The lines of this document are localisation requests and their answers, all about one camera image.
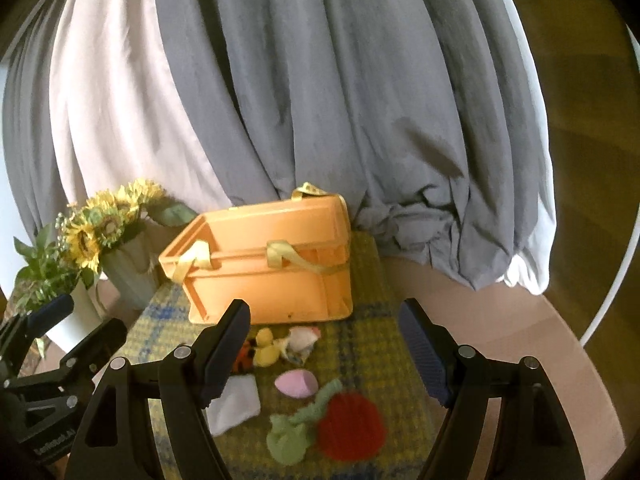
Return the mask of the beige curtain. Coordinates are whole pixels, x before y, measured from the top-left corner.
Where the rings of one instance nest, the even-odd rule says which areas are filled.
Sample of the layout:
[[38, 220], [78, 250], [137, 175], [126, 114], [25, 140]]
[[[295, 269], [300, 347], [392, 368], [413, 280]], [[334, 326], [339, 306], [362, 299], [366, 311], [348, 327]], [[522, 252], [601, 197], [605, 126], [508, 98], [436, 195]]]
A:
[[49, 105], [69, 202], [148, 179], [197, 212], [230, 206], [179, 98], [155, 0], [66, 0]]

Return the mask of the green ribbed vase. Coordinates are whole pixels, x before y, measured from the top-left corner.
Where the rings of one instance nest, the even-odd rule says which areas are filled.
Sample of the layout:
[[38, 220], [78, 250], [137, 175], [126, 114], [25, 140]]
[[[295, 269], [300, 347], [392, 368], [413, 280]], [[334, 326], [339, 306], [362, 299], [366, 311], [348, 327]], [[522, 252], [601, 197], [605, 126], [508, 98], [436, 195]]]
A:
[[102, 257], [102, 269], [131, 309], [143, 311], [160, 287], [149, 237], [140, 232]]

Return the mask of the white cloth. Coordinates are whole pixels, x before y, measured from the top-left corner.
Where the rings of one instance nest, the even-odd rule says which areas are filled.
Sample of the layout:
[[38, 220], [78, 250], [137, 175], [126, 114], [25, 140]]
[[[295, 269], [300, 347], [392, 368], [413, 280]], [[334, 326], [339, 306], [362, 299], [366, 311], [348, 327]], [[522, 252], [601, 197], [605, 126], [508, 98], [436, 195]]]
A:
[[257, 382], [254, 375], [235, 375], [227, 380], [219, 398], [205, 409], [210, 433], [219, 437], [229, 429], [260, 414]]

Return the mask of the green frog toy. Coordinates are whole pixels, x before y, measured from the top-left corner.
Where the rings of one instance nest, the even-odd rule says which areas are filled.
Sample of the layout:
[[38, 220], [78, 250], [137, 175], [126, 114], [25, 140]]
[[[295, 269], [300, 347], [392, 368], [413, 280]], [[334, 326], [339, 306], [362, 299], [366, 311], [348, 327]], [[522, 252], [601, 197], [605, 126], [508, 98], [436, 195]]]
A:
[[308, 448], [316, 440], [316, 427], [326, 416], [330, 401], [344, 389], [340, 378], [335, 378], [320, 388], [314, 400], [292, 415], [272, 414], [271, 428], [266, 437], [270, 456], [280, 465], [300, 463]]

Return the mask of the cream crumpled small toy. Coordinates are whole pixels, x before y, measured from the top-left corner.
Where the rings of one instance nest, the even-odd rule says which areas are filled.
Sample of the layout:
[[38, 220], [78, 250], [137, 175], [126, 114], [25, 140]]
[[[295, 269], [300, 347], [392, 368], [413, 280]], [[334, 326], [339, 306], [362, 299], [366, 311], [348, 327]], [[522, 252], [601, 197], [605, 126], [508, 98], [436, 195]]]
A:
[[293, 326], [285, 337], [274, 343], [285, 361], [303, 366], [320, 338], [321, 330], [317, 326]]

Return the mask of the sunflower bouquet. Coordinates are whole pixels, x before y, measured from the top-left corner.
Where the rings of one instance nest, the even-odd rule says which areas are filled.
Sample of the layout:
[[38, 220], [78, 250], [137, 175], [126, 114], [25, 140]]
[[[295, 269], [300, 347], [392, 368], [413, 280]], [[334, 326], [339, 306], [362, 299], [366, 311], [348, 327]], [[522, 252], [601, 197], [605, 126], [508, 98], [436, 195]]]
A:
[[81, 204], [69, 204], [55, 219], [58, 249], [69, 263], [95, 274], [106, 255], [130, 242], [150, 222], [183, 228], [196, 212], [149, 179], [101, 190]]

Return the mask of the orange plastic crate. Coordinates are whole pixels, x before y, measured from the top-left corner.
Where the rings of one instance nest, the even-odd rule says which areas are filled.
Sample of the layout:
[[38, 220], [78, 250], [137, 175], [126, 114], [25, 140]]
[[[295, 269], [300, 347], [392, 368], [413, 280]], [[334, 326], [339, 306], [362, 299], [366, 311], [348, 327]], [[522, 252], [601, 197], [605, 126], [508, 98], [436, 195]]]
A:
[[310, 183], [278, 202], [200, 214], [160, 254], [193, 324], [216, 324], [233, 300], [254, 325], [342, 320], [352, 314], [352, 227], [341, 195]]

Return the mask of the grey curtain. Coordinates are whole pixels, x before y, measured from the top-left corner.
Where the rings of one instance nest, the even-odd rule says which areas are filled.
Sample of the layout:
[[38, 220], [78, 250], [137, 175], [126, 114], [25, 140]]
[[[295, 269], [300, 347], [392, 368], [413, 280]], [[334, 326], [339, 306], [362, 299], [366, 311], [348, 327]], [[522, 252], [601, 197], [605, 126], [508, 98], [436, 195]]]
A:
[[[27, 233], [70, 203], [49, 82], [66, 0], [11, 37], [1, 167]], [[556, 232], [547, 113], [513, 0], [155, 0], [179, 98], [231, 205], [309, 182], [381, 252], [541, 294]]]

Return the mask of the red knitted pouf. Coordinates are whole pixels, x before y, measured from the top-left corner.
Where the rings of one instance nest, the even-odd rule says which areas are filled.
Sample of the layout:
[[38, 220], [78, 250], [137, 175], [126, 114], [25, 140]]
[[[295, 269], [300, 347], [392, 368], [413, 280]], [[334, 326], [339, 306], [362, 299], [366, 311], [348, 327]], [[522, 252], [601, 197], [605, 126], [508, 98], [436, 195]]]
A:
[[375, 457], [386, 440], [378, 407], [358, 392], [332, 396], [317, 426], [321, 453], [338, 462], [361, 462]]

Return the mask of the green leafy plant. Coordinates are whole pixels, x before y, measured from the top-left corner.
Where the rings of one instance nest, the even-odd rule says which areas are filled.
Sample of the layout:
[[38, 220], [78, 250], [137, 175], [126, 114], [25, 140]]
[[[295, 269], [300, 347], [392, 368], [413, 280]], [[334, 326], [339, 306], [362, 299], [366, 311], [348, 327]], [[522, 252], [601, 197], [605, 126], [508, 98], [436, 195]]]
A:
[[10, 298], [18, 312], [37, 311], [77, 286], [79, 271], [62, 255], [53, 224], [36, 234], [32, 246], [14, 237], [14, 248], [25, 263], [16, 274]]

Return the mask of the yellow blue plaid table runner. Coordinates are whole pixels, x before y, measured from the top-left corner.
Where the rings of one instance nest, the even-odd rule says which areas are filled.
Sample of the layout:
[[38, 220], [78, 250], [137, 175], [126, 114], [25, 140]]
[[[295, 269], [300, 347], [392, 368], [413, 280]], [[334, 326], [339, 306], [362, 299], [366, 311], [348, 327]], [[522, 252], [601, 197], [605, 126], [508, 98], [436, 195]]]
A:
[[[358, 462], [338, 462], [325, 456], [317, 442], [304, 459], [278, 464], [267, 448], [272, 414], [294, 414], [314, 402], [280, 393], [274, 381], [292, 363], [277, 362], [254, 371], [260, 414], [214, 438], [232, 479], [416, 479], [431, 452], [436, 427], [427, 414], [426, 392], [413, 367], [396, 323], [396, 310], [383, 273], [375, 241], [363, 232], [352, 234], [352, 301], [349, 318], [319, 324], [304, 370], [320, 388], [339, 379], [343, 392], [371, 401], [381, 415], [385, 441], [375, 456]], [[190, 302], [182, 289], [165, 284], [130, 328], [118, 354], [131, 364], [163, 359], [178, 344], [193, 344], [205, 325], [190, 323]], [[165, 479], [182, 479], [172, 452], [162, 404], [149, 401], [154, 439]]]

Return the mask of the pink makeup sponge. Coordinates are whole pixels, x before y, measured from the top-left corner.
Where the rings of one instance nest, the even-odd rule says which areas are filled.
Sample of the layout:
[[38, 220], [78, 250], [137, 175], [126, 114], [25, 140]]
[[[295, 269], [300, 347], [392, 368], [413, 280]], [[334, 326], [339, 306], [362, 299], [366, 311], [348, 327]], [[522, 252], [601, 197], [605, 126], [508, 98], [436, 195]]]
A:
[[289, 370], [278, 376], [274, 385], [280, 393], [293, 399], [306, 399], [319, 390], [318, 379], [309, 370]]

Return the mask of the black mouse plush keychain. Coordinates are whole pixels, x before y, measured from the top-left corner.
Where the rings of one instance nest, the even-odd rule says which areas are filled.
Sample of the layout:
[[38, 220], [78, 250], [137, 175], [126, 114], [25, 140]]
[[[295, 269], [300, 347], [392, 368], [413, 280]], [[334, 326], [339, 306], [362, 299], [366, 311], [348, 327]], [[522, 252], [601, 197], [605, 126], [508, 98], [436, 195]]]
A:
[[281, 347], [268, 327], [261, 328], [254, 337], [244, 341], [236, 356], [231, 373], [250, 374], [256, 367], [265, 368], [276, 364], [281, 357]]

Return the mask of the white ribbed flower pot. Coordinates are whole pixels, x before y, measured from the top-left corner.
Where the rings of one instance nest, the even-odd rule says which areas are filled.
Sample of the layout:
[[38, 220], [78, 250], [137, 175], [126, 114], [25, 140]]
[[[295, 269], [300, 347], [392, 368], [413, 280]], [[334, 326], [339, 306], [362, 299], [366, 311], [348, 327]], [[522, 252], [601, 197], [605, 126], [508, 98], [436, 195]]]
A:
[[70, 296], [74, 300], [73, 312], [46, 333], [50, 341], [64, 352], [73, 350], [106, 317], [103, 304], [96, 299], [96, 285], [87, 288], [78, 283]]

